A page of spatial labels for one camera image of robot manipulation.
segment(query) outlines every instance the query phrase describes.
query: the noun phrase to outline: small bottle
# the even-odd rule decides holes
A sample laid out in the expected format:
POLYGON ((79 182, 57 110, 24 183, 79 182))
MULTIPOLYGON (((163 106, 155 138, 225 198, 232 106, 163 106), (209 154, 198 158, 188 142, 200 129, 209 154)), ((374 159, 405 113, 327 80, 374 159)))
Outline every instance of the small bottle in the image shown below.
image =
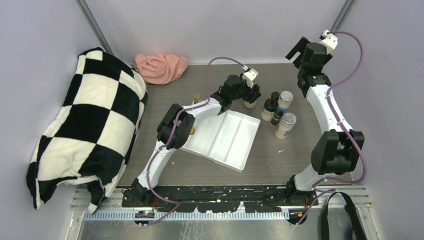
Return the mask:
POLYGON ((280 119, 283 117, 284 112, 281 109, 278 109, 274 112, 274 116, 271 119, 271 126, 275 127, 280 122, 280 119))
POLYGON ((296 123, 296 116, 291 112, 286 112, 279 121, 279 124, 275 130, 275 136, 278 139, 285 139, 290 134, 293 126, 296 123))
POLYGON ((194 101, 193 101, 193 104, 198 104, 198 103, 200 103, 201 101, 202 101, 202 99, 201 99, 201 97, 200 97, 200 94, 196 93, 196 94, 194 95, 194 101))
POLYGON ((278 98, 278 109, 283 113, 287 113, 287 109, 293 101, 293 94, 289 91, 283 91, 278 98))
POLYGON ((257 103, 258 103, 257 99, 252 103, 249 103, 248 101, 244 101, 244 106, 248 109, 252 109, 256 106, 257 103))
MULTIPOLYGON (((201 101, 202 101, 202 99, 201 99, 201 97, 200 97, 200 94, 196 93, 196 94, 194 95, 194 100, 193 100, 193 103, 192 103, 191 105, 198 104, 198 103, 200 103, 201 101)), ((195 127, 194 127, 194 126, 192 126, 192 127, 191 127, 191 130, 190 130, 190 135, 195 134, 195 132, 196 132, 196 129, 195 129, 195 127)))
POLYGON ((275 91, 275 92, 271 93, 271 98, 268 98, 265 101, 265 104, 263 105, 263 110, 260 113, 260 116, 262 117, 263 120, 271 121, 271 119, 273 119, 274 112, 278 108, 279 95, 280 94, 275 91))

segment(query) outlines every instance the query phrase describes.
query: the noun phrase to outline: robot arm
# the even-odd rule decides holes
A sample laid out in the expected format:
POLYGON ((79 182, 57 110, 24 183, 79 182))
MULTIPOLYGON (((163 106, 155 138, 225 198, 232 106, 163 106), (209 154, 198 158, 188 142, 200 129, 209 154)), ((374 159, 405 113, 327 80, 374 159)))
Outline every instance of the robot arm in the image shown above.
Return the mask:
POLYGON ((172 154, 181 148, 187 141, 192 127, 197 127, 201 120, 217 116, 224 113, 231 106, 232 101, 243 99, 248 103, 253 103, 261 96, 260 87, 254 84, 254 79, 258 72, 244 66, 244 73, 230 75, 219 90, 213 93, 209 100, 204 100, 190 106, 180 106, 173 104, 157 127, 157 141, 153 153, 141 174, 131 185, 133 193, 142 201, 145 200, 146 192, 158 184, 159 176, 162 173, 172 154), (175 132, 171 134, 174 122, 178 121, 175 132), (172 135, 172 139, 167 147, 165 143, 172 135))
MULTIPOLYGON (((204 100, 204 101, 199 102, 199 103, 194 104, 194 105, 183 106, 181 108, 177 108, 177 106, 176 106, 177 104, 174 104, 174 105, 171 106, 168 113, 170 113, 170 111, 172 111, 172 113, 176 114, 181 109, 192 109, 196 106, 204 105, 205 103, 207 103, 207 100, 204 100)), ((178 129, 182 130, 184 128, 185 133, 187 133, 187 131, 190 132, 190 130, 192 129, 191 126, 194 126, 196 128, 199 125, 199 122, 201 120, 208 118, 208 117, 211 117, 211 116, 218 115, 221 111, 221 108, 222 108, 222 106, 220 105, 220 103, 216 99, 211 98, 209 100, 209 102, 207 103, 207 105, 200 107, 200 108, 193 109, 193 110, 187 110, 185 112, 186 114, 183 117, 180 117, 181 123, 180 123, 178 129)), ((159 126, 162 125, 162 127, 158 128, 159 134, 161 134, 160 133, 161 129, 164 128, 163 123, 164 123, 164 121, 162 120, 161 124, 159 125, 159 126)), ((141 186, 143 186, 144 188, 146 188, 147 190, 150 190, 149 185, 147 183, 147 175, 146 175, 148 165, 151 163, 149 178, 150 178, 150 186, 152 188, 154 188, 158 184, 159 176, 161 175, 162 170, 164 170, 164 167, 167 164, 168 160, 171 158, 172 154, 175 153, 177 151, 177 149, 182 147, 184 145, 184 143, 187 141, 187 138, 185 138, 185 137, 184 137, 184 139, 186 141, 184 141, 184 142, 180 141, 178 135, 177 135, 177 137, 178 138, 176 139, 176 141, 179 141, 180 143, 177 143, 177 145, 175 145, 175 143, 174 143, 174 147, 167 148, 167 147, 162 147, 162 146, 165 145, 165 143, 168 141, 168 139, 166 137, 163 138, 162 136, 158 135, 158 138, 163 138, 163 139, 156 141, 156 145, 154 146, 153 153, 151 154, 150 159, 147 162, 147 165, 144 167, 144 170, 137 177, 138 183, 141 186)))
MULTIPOLYGON (((310 42, 302 37, 286 56, 290 60, 297 52, 300 52, 293 61, 295 67, 299 69, 297 86, 311 104, 322 134, 311 153, 311 164, 287 182, 289 194, 296 191, 313 191, 312 186, 319 179, 353 171, 359 158, 358 152, 339 126, 327 102, 331 82, 328 76, 322 73, 322 69, 333 57, 329 53, 336 48, 338 39, 333 34, 328 34, 327 30, 322 33, 321 39, 321 42, 310 42)), ((346 122, 333 97, 331 101, 343 125, 362 148, 364 135, 360 131, 354 131, 346 122)))

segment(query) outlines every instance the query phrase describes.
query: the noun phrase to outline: white plastic tray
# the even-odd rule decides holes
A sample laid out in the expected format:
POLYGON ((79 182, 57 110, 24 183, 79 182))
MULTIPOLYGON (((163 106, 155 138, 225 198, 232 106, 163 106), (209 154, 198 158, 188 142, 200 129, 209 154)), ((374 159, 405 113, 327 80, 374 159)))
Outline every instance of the white plastic tray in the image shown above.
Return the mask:
POLYGON ((180 149, 243 172, 261 121, 228 110, 204 119, 180 149))

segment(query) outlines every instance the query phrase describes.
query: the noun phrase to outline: white wall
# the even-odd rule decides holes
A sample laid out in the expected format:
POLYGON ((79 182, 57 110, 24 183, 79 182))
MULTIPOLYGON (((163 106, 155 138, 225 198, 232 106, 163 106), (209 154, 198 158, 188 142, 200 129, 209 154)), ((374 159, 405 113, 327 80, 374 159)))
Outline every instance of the white wall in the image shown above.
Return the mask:
MULTIPOLYGON (((349 123, 365 135, 365 185, 382 239, 423 239, 423 22, 422 0, 362 0, 341 27, 362 40, 364 62, 334 94, 349 123)), ((338 37, 324 71, 333 83, 359 59, 356 42, 338 37)))
POLYGON ((98 41, 74 0, 0 1, 0 239, 61 240, 75 189, 34 210, 26 174, 77 64, 98 41))
POLYGON ((87 0, 113 53, 185 55, 190 63, 232 57, 286 62, 301 36, 332 26, 344 0, 87 0))

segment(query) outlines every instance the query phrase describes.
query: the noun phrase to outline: black bottle cap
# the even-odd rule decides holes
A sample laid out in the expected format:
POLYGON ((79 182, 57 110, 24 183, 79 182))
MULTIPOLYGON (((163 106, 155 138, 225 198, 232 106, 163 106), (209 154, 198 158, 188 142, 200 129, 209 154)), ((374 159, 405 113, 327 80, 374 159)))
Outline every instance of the black bottle cap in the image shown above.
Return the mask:
POLYGON ((284 115, 284 112, 283 112, 283 110, 281 110, 281 108, 277 109, 274 112, 274 118, 276 118, 276 119, 281 119, 283 117, 283 115, 284 115))
POLYGON ((277 91, 274 91, 273 93, 271 93, 271 98, 268 98, 265 101, 265 104, 263 105, 265 110, 267 110, 268 112, 275 112, 278 108, 279 97, 280 97, 280 94, 277 91))

